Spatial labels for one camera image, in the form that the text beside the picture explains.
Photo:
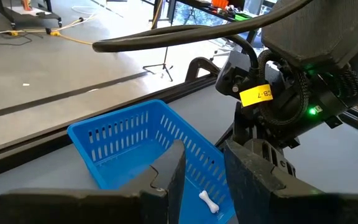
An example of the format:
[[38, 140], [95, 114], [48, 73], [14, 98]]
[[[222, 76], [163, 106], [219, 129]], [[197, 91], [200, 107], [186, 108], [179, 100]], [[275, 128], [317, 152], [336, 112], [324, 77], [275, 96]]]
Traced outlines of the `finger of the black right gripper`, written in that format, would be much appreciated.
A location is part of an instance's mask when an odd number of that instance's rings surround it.
[[248, 140], [253, 138], [253, 109], [243, 107], [241, 102], [236, 103], [234, 113], [233, 140], [244, 145]]
[[296, 176], [295, 167], [284, 157], [281, 151], [276, 150], [270, 143], [263, 139], [253, 140], [253, 152], [263, 157], [282, 171], [291, 176]]

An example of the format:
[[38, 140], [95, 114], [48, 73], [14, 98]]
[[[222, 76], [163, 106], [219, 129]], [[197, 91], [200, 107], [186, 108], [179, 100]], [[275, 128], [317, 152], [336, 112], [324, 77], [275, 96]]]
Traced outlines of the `small white plastic bone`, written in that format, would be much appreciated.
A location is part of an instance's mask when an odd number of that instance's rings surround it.
[[208, 206], [211, 213], [219, 212], [219, 205], [210, 199], [207, 191], [203, 190], [198, 196]]

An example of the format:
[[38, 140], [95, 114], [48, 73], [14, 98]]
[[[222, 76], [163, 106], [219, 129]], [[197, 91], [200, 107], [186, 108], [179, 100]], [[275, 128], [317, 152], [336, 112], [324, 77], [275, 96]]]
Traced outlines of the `black wheeled cart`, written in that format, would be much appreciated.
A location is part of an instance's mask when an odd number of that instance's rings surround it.
[[0, 15], [14, 30], [19, 21], [36, 19], [54, 19], [58, 28], [63, 27], [62, 18], [52, 10], [51, 0], [0, 0]]

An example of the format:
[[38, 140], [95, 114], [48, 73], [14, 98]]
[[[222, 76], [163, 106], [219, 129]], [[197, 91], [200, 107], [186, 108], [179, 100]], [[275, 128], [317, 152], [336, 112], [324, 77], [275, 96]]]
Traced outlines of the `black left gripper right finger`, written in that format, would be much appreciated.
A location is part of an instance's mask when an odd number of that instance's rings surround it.
[[322, 192], [232, 140], [223, 146], [239, 224], [358, 224], [358, 194]]

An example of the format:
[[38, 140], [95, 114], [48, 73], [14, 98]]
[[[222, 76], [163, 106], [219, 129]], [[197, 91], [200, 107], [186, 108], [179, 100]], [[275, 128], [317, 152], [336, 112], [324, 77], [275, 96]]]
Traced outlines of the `black tripod stand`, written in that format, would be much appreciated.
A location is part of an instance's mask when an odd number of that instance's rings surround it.
[[173, 81], [173, 78], [170, 74], [170, 69], [173, 68], [173, 65], [171, 67], [167, 67], [167, 54], [168, 54], [168, 47], [165, 48], [165, 55], [164, 55], [164, 59], [163, 62], [160, 64], [155, 64], [155, 65], [145, 65], [142, 67], [143, 70], [145, 70], [146, 72], [150, 72], [152, 74], [155, 74], [155, 72], [149, 70], [149, 68], [154, 68], [154, 67], [161, 67], [162, 68], [162, 75], [164, 75], [165, 73], [168, 75], [170, 81]]

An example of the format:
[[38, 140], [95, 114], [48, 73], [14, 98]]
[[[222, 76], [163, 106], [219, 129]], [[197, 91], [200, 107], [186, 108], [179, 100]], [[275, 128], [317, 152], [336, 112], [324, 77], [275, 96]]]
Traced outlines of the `blue plastic basket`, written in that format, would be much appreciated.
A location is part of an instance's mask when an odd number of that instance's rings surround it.
[[[180, 224], [226, 224], [235, 214], [224, 156], [161, 100], [150, 100], [70, 125], [70, 139], [101, 189], [117, 190], [139, 175], [175, 140], [185, 147]], [[211, 213], [199, 198], [219, 205]]]

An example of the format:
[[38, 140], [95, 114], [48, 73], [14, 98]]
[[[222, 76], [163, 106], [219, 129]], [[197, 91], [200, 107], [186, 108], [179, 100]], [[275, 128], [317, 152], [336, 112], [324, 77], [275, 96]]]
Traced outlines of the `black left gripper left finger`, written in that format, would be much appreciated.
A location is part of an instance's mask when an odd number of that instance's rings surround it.
[[10, 190], [0, 194], [0, 224], [179, 224], [185, 159], [175, 140], [119, 190]]

